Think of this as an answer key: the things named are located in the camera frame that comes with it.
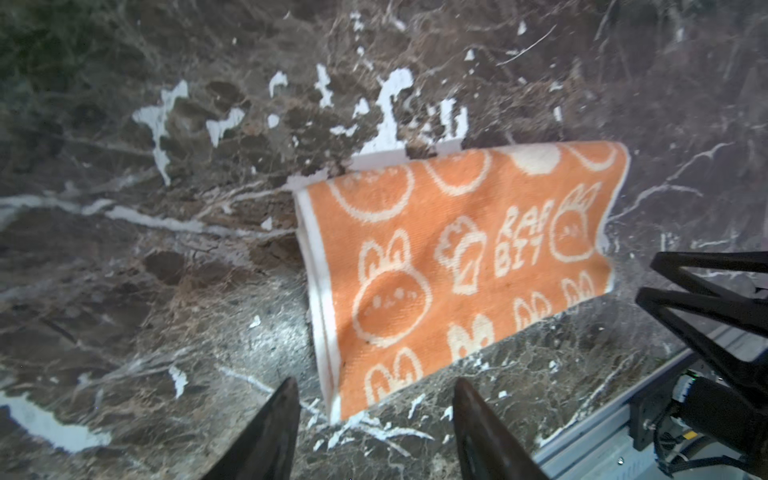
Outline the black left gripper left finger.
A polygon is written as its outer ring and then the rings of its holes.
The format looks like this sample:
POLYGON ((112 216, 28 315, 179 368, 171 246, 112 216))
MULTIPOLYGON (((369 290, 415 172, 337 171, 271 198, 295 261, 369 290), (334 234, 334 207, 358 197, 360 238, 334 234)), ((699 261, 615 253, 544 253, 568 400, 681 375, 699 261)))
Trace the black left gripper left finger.
POLYGON ((299 420, 297 381, 288 377, 203 479, 289 479, 299 420))

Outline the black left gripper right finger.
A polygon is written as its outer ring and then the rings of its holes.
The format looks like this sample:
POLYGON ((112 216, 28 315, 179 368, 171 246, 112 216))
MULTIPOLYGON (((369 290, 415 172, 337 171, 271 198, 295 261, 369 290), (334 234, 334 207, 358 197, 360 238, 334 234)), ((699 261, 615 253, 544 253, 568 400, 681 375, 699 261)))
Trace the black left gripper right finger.
POLYGON ((456 381, 452 406, 463 479, 548 479, 466 378, 456 381))

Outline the orange patterned towel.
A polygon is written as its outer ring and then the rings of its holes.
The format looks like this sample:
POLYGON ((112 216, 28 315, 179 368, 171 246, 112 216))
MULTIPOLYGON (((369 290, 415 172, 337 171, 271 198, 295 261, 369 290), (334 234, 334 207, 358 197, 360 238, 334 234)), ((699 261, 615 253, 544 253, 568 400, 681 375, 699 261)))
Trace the orange patterned towel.
POLYGON ((329 420, 610 292, 605 225, 630 164, 619 142, 517 144, 296 191, 329 420))

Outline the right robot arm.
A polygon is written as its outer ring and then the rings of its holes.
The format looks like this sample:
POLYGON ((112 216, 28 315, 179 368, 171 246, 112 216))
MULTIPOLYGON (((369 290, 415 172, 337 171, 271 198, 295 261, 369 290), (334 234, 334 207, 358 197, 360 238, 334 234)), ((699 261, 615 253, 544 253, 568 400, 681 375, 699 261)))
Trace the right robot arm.
POLYGON ((764 274, 765 252, 660 252, 651 262, 674 290, 643 287, 636 303, 716 373, 690 364, 663 373, 630 400, 629 435, 636 450, 651 447, 669 478, 728 466, 767 476, 767 356, 742 360, 681 318, 695 314, 759 337, 767 335, 767 301, 749 298, 697 275, 697 269, 764 274))

